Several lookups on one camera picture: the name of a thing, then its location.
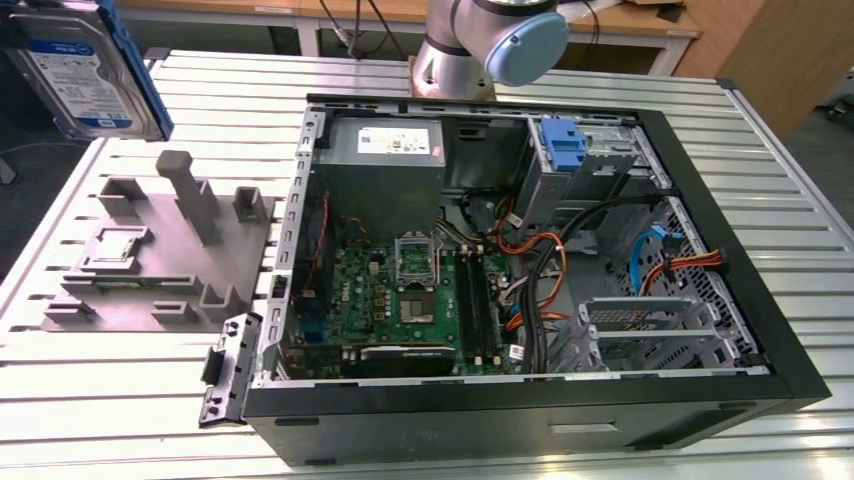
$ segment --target power supply label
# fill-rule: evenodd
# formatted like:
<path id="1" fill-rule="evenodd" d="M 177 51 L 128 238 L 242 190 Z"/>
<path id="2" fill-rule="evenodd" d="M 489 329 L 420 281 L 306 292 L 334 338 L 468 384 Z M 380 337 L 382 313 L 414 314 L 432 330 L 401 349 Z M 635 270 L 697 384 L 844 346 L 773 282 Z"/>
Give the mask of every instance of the power supply label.
<path id="1" fill-rule="evenodd" d="M 429 154 L 429 131 L 425 128 L 377 128 L 358 130 L 358 153 Z"/>
<path id="2" fill-rule="evenodd" d="M 101 78 L 101 61 L 85 43 L 29 40 L 29 57 L 70 115 L 94 128 L 133 123 L 116 87 Z"/>

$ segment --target blue drive bay latch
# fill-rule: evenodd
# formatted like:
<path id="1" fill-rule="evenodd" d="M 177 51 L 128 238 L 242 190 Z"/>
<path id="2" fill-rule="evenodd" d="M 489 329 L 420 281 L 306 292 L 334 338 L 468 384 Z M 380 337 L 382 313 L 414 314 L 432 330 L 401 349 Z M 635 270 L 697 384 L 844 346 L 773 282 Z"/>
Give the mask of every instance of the blue drive bay latch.
<path id="1" fill-rule="evenodd" d="M 587 145 L 575 122 L 563 118 L 543 118 L 540 137 L 551 155 L 551 168 L 557 172 L 577 170 L 587 155 Z"/>

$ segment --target aluminum slotted table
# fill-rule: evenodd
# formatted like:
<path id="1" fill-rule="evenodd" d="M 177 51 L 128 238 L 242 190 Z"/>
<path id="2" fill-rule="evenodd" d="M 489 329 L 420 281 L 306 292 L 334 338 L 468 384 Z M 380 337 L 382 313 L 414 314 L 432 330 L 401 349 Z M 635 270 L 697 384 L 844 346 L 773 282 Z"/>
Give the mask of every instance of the aluminum slotted table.
<path id="1" fill-rule="evenodd" d="M 680 451 L 290 469 L 248 427 L 196 427 L 201 362 L 216 334 L 45 333 L 48 295 L 102 213 L 108 175 L 168 191 L 154 160 L 192 153 L 216 194 L 284 195 L 309 92 L 404 96 L 400 62 L 172 51 L 149 67 L 176 123 L 168 143 L 92 143 L 0 286 L 0 472 L 3 478 L 225 477 L 633 479 L 854 476 L 854 235 L 740 93 L 711 80 L 552 72 L 499 100 L 665 113 L 715 200 L 817 366 L 832 398 Z M 282 200 L 274 215 L 284 213 Z M 281 223 L 273 225 L 270 239 Z M 264 259 L 272 264 L 273 248 Z M 265 293 L 269 274 L 258 275 Z M 262 301 L 254 305 L 262 311 Z"/>

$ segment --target green circuit board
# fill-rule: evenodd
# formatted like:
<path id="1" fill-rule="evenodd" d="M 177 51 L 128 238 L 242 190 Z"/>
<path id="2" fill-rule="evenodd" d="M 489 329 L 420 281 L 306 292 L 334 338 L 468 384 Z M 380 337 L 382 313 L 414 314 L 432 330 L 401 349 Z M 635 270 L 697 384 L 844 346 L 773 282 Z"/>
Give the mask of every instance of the green circuit board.
<path id="1" fill-rule="evenodd" d="M 405 252 L 402 266 L 414 265 L 412 272 L 429 271 L 428 252 Z M 492 358 L 480 365 L 465 362 L 456 313 L 455 251 L 439 255 L 439 283 L 432 291 L 397 291 L 394 284 L 393 247 L 341 248 L 336 252 L 332 281 L 332 311 L 324 325 L 324 345 L 428 344 L 456 350 L 459 375 L 507 373 L 512 368 L 504 358 Z M 503 257 L 484 256 L 484 272 L 489 281 L 507 271 Z M 496 344 L 500 345 L 495 325 Z"/>

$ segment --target hard drive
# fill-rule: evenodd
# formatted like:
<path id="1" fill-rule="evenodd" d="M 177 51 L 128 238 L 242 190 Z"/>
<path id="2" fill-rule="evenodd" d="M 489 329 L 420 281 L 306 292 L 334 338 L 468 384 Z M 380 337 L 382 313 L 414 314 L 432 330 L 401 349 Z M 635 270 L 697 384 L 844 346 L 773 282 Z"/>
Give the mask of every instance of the hard drive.
<path id="1" fill-rule="evenodd" d="M 112 0 L 0 0 L 0 31 L 69 138 L 169 138 L 172 121 Z"/>

